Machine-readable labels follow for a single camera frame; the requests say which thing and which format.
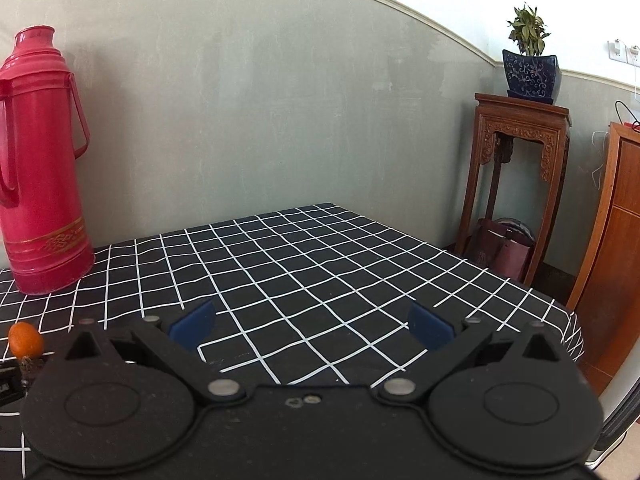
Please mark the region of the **blue ceramic plant pot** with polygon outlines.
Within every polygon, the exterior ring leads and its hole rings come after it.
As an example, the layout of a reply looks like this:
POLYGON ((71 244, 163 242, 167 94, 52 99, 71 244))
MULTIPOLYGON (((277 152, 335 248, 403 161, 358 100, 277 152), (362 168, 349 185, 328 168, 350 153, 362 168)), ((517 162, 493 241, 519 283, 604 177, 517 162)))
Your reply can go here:
POLYGON ((556 55, 528 56, 503 50, 502 60, 508 96, 554 104, 562 80, 556 55))

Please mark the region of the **green potted plant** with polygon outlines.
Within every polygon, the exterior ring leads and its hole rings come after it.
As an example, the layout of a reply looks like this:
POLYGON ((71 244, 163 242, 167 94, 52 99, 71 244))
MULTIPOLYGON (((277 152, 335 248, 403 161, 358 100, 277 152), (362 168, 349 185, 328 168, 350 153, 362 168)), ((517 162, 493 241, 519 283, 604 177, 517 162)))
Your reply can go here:
POLYGON ((509 39, 518 46, 521 55, 541 56, 550 34, 537 9, 528 4, 514 9, 514 19, 508 21, 511 27, 509 39))

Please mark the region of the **brown wooden cabinet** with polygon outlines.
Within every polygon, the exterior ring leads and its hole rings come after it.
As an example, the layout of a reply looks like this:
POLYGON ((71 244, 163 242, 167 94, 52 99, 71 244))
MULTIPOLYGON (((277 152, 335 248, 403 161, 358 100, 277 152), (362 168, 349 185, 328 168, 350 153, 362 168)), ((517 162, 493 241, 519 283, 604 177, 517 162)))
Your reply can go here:
POLYGON ((567 307, 584 340, 579 367, 597 394, 639 337, 639 133, 613 122, 600 203, 567 307))

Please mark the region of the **red thermos flask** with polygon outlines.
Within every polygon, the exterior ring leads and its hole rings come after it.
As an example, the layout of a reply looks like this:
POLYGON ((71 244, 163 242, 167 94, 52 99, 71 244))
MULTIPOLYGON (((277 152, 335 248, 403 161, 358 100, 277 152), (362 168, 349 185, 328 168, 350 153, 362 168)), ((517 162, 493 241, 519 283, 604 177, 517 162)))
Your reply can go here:
POLYGON ((73 124, 90 134, 76 79, 48 25, 15 36, 1 66, 1 234, 15 285, 45 295, 93 266, 77 186, 73 124))

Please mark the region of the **large orange tangerine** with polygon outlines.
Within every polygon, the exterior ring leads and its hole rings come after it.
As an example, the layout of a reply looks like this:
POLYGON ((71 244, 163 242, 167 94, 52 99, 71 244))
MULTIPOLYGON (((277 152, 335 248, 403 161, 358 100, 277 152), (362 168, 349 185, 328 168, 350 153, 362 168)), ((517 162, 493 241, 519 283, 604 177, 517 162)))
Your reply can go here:
POLYGON ((12 354, 19 360, 38 359, 44 352, 43 336, 32 324, 17 322, 8 333, 8 343, 12 354))

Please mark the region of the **maroon bag under stand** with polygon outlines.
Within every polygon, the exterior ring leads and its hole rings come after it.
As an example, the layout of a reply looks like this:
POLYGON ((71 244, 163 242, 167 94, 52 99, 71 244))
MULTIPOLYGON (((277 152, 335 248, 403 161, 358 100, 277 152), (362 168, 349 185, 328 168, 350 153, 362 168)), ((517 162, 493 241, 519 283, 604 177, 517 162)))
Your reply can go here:
POLYGON ((520 220, 480 219, 464 256, 481 268, 520 282, 535 248, 533 232, 520 220))

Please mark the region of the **carved wooden plant stand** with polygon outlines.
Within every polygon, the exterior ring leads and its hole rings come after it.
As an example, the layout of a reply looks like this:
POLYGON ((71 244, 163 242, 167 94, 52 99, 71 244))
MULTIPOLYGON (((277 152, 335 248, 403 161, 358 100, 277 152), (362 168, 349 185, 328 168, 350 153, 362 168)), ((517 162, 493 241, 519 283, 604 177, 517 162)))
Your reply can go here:
POLYGON ((570 146, 570 110, 477 93, 471 158, 454 252, 462 255, 479 218, 512 217, 536 244, 522 282, 533 283, 558 214, 570 146))

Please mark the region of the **white wall socket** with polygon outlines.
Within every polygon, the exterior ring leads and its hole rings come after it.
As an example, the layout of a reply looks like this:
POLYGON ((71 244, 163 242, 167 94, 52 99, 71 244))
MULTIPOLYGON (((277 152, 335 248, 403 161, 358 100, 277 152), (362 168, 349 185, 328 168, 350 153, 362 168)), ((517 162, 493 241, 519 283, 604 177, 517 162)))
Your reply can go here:
POLYGON ((640 46, 632 44, 627 46, 618 39, 608 43, 608 58, 631 66, 640 64, 640 46))

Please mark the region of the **black white grid tablecloth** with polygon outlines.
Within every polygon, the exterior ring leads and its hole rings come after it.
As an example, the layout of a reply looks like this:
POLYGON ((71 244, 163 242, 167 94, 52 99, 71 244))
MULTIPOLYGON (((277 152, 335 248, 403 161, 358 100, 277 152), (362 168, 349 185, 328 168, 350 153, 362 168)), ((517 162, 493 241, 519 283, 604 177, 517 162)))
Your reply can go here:
POLYGON ((490 318, 507 335, 544 321, 570 352, 582 342, 574 315, 546 296, 332 204, 107 246, 77 284, 47 297, 1 277, 2 322, 31 322, 48 344, 84 316, 114 328, 216 300, 200 358, 274 384, 378 386, 419 367, 425 351, 406 322, 414 298, 490 318))

